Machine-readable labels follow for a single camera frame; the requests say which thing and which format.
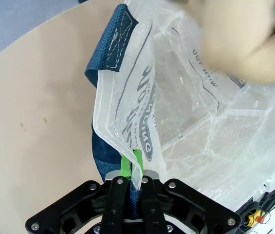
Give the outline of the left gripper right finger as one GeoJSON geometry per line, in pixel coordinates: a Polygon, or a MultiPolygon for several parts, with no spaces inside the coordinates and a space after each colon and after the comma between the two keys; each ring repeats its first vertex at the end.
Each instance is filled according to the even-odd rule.
{"type": "Polygon", "coordinates": [[[178,179],[143,174],[141,213],[147,234],[234,234],[240,216],[178,179]]]}

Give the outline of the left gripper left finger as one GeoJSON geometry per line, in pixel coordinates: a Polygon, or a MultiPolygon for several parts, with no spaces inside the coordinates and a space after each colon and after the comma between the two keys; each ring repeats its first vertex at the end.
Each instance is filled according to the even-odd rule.
{"type": "Polygon", "coordinates": [[[121,234],[125,206],[129,197],[131,162],[121,158],[115,177],[103,184],[89,180],[26,221],[30,234],[74,234],[90,221],[101,223],[87,230],[89,234],[121,234]]]}

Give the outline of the person's right hand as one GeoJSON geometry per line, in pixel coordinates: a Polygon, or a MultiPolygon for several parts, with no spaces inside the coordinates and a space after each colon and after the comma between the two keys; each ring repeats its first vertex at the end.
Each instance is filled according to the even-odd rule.
{"type": "Polygon", "coordinates": [[[247,82],[275,83],[275,0],[189,0],[204,64],[247,82]]]}

